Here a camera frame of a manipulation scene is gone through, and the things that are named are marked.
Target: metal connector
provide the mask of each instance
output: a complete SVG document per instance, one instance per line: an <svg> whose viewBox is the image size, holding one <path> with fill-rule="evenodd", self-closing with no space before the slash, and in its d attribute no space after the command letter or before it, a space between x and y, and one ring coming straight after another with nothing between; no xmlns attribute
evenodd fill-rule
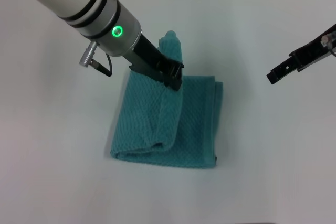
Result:
<svg viewBox="0 0 336 224"><path fill-rule="evenodd" d="M79 61L79 64L83 67L88 67L92 62L93 56L95 55L94 51L96 50L98 43L95 41L91 41L89 47L85 50L82 58Z"/></svg>

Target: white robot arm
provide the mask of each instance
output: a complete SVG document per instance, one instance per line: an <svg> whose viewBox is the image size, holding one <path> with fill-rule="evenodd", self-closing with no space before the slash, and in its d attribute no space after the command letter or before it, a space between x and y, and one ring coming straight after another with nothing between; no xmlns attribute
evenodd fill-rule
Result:
<svg viewBox="0 0 336 224"><path fill-rule="evenodd" d="M182 63L161 54L141 33L138 20L118 0L38 0L59 18L90 40L80 64L111 76L109 56L123 56L130 69L178 90ZM108 56L110 70L93 59L100 47Z"/></svg>

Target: black stripe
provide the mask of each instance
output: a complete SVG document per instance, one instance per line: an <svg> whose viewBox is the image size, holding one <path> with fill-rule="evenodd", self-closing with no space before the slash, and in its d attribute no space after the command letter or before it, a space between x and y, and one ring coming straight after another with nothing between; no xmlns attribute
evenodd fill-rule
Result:
<svg viewBox="0 0 336 224"><path fill-rule="evenodd" d="M96 1L97 0L90 0L88 4L82 10L80 10L78 13L76 13L73 16L66 17L66 18L60 17L60 18L63 19L64 21L75 21L81 18L82 16L84 16L92 8L92 6L95 4Z"/></svg>
<svg viewBox="0 0 336 224"><path fill-rule="evenodd" d="M93 36L84 36L90 40L95 40L95 39L99 39L101 37L103 37L105 34L107 34L110 30L112 30L112 28L115 26L115 24L117 23L119 16L120 16L120 11L121 11L121 6L119 3L119 0L117 0L117 11L115 16L113 17L113 19L111 20L111 22L108 24L108 26L103 29L100 33L93 35Z"/></svg>
<svg viewBox="0 0 336 224"><path fill-rule="evenodd" d="M98 6L98 8L95 10L95 12L86 20L84 20L81 23L78 24L74 24L74 25L70 25L73 28L81 28L81 27L85 27L90 25L96 18L98 18L98 16L101 14L101 12L103 11L105 5L106 5L107 0L101 0L100 5Z"/></svg>

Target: towel fold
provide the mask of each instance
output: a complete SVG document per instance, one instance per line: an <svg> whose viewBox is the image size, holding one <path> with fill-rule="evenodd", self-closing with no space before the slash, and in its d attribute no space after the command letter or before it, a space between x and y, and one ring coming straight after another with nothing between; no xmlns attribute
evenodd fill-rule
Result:
<svg viewBox="0 0 336 224"><path fill-rule="evenodd" d="M159 40L165 56L182 61L175 32ZM223 84L215 77L183 76L179 91L131 71L111 156L130 162L186 168L216 165L214 138Z"/></svg>

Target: blue-green cloth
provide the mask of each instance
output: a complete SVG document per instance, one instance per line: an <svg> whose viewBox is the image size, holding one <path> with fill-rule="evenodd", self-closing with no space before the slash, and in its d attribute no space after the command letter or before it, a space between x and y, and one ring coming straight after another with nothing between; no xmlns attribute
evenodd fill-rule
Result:
<svg viewBox="0 0 336 224"><path fill-rule="evenodd" d="M175 32L159 50L182 61ZM131 71L114 133L111 156L130 162L187 168L216 165L214 138L223 84L213 76L183 76L179 91Z"/></svg>

